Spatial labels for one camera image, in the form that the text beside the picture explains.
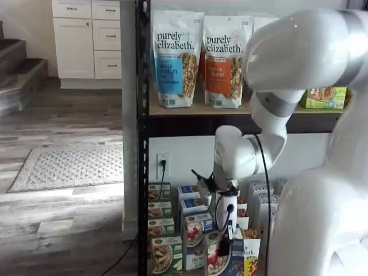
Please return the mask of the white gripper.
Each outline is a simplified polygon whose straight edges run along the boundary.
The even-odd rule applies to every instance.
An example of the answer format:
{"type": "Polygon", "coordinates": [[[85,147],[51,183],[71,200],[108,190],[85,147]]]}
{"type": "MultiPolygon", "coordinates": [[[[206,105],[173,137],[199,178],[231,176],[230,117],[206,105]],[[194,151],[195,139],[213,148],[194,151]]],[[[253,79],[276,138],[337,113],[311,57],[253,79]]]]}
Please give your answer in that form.
{"type": "Polygon", "coordinates": [[[219,255],[229,255],[233,241],[233,231],[237,224],[237,196],[216,194],[214,219],[217,229],[222,231],[219,255]]]}

